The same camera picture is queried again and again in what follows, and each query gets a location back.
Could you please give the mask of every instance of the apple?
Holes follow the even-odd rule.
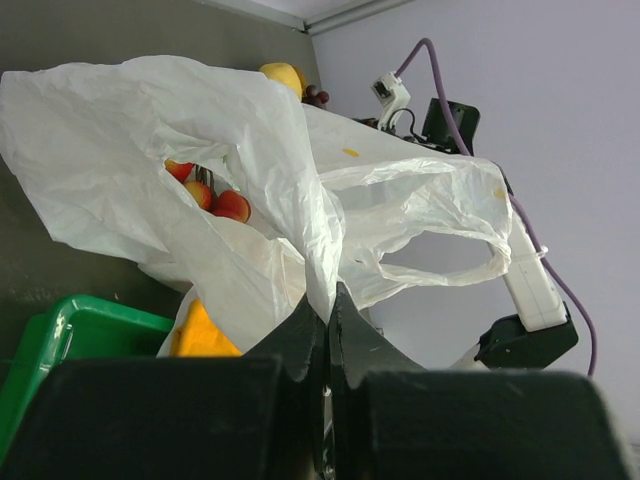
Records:
[[[249,201],[235,190],[222,192],[212,212],[216,217],[227,217],[238,222],[247,223],[251,217]]]
[[[204,183],[196,181],[187,182],[184,184],[184,188],[187,189],[200,208],[207,211],[211,208],[213,204],[213,194],[211,193],[211,189]]]
[[[184,183],[191,170],[193,170],[193,163],[177,163],[167,158],[164,161],[164,168],[180,183]]]

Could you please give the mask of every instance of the white plastic bag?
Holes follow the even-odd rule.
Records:
[[[507,271],[512,212],[496,165],[428,150],[317,108],[305,106],[305,114],[320,180],[344,209],[340,276],[359,308],[407,287],[464,286]],[[493,257],[448,274],[381,263],[425,231],[482,240]]]
[[[5,73],[0,102],[1,153],[54,240],[150,270],[178,265],[242,351],[305,288],[328,320],[341,211],[320,184],[287,87],[161,56]],[[230,175],[288,241],[199,209],[166,158]]]
[[[167,56],[9,72],[0,115],[0,153],[54,240],[193,284],[241,351],[305,290],[327,321],[338,269],[363,308],[508,267],[511,212],[497,167],[303,109],[260,73]],[[166,158],[238,185],[250,224],[200,210]],[[448,275],[380,263],[423,231],[489,242],[493,259]]]

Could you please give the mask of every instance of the white wall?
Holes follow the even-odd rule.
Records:
[[[482,113],[476,154],[505,168],[549,259],[592,313],[596,381],[640,440],[640,2],[421,0],[314,39],[333,111],[376,116],[369,85],[424,36],[448,97]],[[426,53],[403,75],[420,125],[435,89]],[[414,239],[386,261],[446,270],[486,258],[483,245]],[[585,372],[588,336],[554,365]],[[409,356],[444,367],[493,320],[514,313],[500,280],[413,288],[372,309]]]

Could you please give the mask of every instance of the green plastic crate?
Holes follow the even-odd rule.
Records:
[[[0,392],[0,463],[31,398],[67,358],[155,356],[173,320],[116,303],[74,295],[31,318]]]

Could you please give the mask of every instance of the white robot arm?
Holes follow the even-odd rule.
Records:
[[[377,128],[394,131],[402,113],[398,110],[406,108],[411,99],[409,92],[394,72],[380,77],[371,89],[382,104]],[[577,343],[569,312],[540,261],[545,252],[536,251],[516,212],[509,245],[512,262],[503,279],[517,315],[498,320],[493,332],[483,335],[452,368],[544,368]],[[543,330],[543,335],[532,335]]]

